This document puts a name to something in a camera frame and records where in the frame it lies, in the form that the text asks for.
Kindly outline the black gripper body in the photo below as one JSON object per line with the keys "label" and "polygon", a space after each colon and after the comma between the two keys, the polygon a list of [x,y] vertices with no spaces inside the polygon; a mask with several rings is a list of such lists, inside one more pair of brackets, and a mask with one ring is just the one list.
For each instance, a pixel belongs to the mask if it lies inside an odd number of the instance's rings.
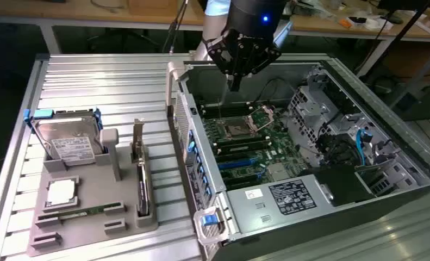
{"label": "black gripper body", "polygon": [[261,46],[278,44],[274,33],[280,24],[286,1],[232,1],[229,11],[229,47],[238,46],[242,34]]}

